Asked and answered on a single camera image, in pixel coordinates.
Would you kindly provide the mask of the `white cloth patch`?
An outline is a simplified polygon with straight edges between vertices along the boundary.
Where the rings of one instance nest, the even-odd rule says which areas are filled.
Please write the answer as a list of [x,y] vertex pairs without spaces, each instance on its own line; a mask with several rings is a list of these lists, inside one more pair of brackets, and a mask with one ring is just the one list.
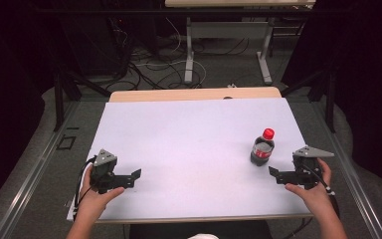
[[213,234],[199,233],[187,239],[219,239],[219,237]]

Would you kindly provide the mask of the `dark curtain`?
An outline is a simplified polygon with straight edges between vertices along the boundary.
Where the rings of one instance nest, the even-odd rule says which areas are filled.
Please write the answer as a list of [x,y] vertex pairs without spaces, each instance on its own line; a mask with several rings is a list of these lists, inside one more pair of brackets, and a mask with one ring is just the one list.
[[39,125],[52,86],[25,0],[0,0],[0,189]]
[[382,178],[382,0],[316,0],[314,8],[353,12],[308,19],[282,83],[293,86],[321,68],[345,29],[359,20],[353,40],[343,50],[335,98],[352,129],[352,158]]

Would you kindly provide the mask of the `person's dark clothing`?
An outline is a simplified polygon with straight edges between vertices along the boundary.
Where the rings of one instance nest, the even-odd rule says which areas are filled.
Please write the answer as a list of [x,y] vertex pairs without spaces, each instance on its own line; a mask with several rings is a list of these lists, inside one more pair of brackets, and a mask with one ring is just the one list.
[[129,239],[189,239],[210,234],[218,239],[273,239],[264,220],[135,224]]

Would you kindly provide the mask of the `black horizontal frame bar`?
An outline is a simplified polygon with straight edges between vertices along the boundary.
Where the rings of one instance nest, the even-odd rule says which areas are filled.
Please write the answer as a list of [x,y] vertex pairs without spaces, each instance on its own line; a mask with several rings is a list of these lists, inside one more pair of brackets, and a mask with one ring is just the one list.
[[309,16],[314,11],[294,11],[289,9],[161,9],[161,10],[64,10],[64,9],[39,9],[33,11],[41,15],[96,15],[96,16]]

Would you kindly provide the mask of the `person's left hand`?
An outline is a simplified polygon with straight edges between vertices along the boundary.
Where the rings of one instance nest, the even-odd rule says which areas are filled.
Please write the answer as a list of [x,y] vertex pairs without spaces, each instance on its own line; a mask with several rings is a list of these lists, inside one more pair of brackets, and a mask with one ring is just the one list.
[[89,166],[83,176],[83,184],[80,190],[81,199],[75,222],[94,224],[100,218],[106,206],[124,192],[123,187],[112,189],[104,194],[95,192],[91,186],[92,169]]

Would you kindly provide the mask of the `square floor hatch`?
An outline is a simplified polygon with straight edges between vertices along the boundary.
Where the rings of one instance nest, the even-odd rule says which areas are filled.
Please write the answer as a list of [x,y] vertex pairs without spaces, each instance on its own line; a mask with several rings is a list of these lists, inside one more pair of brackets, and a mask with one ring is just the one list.
[[57,150],[70,150],[73,147],[76,139],[77,138],[75,136],[63,135],[57,144]]

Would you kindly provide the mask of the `black metal stand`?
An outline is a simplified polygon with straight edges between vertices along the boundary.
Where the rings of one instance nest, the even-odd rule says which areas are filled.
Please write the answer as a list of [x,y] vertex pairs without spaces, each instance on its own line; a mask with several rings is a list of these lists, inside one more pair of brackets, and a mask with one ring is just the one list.
[[308,77],[298,81],[293,86],[287,87],[281,91],[283,97],[304,87],[311,85],[308,92],[308,99],[311,102],[318,102],[322,96],[326,96],[325,100],[325,123],[332,133],[335,133],[334,128],[334,101],[335,101],[335,84],[336,71],[330,67],[324,67],[310,74]]
[[84,76],[81,76],[66,67],[57,65],[54,68],[54,93],[56,107],[56,124],[54,131],[58,131],[65,121],[64,95],[67,95],[72,101],[79,101],[82,98],[83,95],[80,92],[78,84],[85,85],[87,88],[101,94],[104,97],[108,98],[111,95],[111,92],[91,82]]

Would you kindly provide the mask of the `dark equipment cabinet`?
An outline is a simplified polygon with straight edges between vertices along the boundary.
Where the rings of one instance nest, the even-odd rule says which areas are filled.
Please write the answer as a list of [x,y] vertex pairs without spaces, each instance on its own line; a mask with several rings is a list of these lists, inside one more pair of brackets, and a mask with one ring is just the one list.
[[127,72],[128,34],[112,18],[61,19],[75,58],[85,76],[118,76]]

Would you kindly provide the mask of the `dark cola bottle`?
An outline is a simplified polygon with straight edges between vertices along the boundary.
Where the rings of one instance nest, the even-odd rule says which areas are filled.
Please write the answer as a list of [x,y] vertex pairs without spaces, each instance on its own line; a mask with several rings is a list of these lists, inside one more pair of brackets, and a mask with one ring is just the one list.
[[262,166],[267,163],[275,148],[275,142],[271,138],[259,136],[253,144],[250,159],[256,166]]

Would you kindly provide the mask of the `aluminium floor rail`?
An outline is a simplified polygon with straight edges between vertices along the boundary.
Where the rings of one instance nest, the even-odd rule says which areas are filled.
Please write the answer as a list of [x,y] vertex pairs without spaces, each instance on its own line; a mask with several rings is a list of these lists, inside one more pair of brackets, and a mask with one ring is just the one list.
[[39,126],[0,191],[0,239],[9,239],[78,106],[78,102],[66,105],[63,123],[57,130],[54,108],[45,107]]
[[361,214],[364,224],[366,225],[371,239],[382,239],[382,225],[372,207],[366,191],[364,190],[360,177],[353,166],[353,162],[349,155],[345,152],[343,144],[340,142],[337,134],[332,132],[326,118],[327,113],[321,102],[312,103],[316,117],[320,120],[320,124],[324,134],[331,142],[335,155],[339,161],[339,168],[348,189],[352,195],[354,203]]

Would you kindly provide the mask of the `white metal-legged desk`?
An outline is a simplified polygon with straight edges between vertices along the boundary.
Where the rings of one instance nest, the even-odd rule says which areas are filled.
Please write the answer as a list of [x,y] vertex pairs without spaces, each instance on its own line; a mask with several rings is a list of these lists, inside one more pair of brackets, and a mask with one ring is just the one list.
[[[297,7],[312,7],[316,0],[165,0],[165,6],[174,10],[295,10]],[[274,17],[265,17],[264,21],[203,20],[186,18],[187,59],[184,82],[193,80],[194,51],[193,40],[197,38],[244,38],[262,39],[263,46],[257,53],[262,81],[266,85],[273,83],[266,61],[270,41],[273,37]]]

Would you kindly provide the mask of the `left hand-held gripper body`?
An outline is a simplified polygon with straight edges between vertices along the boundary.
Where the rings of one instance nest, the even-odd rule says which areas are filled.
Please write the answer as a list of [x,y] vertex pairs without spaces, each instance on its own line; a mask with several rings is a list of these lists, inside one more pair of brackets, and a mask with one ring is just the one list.
[[95,157],[91,173],[91,186],[99,194],[107,193],[118,187],[127,188],[126,183],[131,175],[115,175],[113,170],[116,165],[117,157],[105,149],[101,149]]

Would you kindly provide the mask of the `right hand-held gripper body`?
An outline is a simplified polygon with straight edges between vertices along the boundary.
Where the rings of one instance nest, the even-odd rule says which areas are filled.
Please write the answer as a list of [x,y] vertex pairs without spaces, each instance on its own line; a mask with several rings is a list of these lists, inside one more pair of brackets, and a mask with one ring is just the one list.
[[292,153],[292,163],[297,175],[297,184],[305,189],[312,189],[318,182],[328,187],[323,179],[323,169],[318,160],[324,157],[334,157],[333,152],[304,146]]

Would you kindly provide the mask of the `person's right hand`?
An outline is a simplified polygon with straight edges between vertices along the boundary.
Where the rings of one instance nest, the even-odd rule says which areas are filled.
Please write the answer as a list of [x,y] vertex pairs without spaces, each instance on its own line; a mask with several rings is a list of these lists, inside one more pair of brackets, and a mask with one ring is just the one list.
[[285,185],[285,189],[299,196],[313,215],[320,211],[334,210],[325,186],[322,183],[309,190],[288,183]]

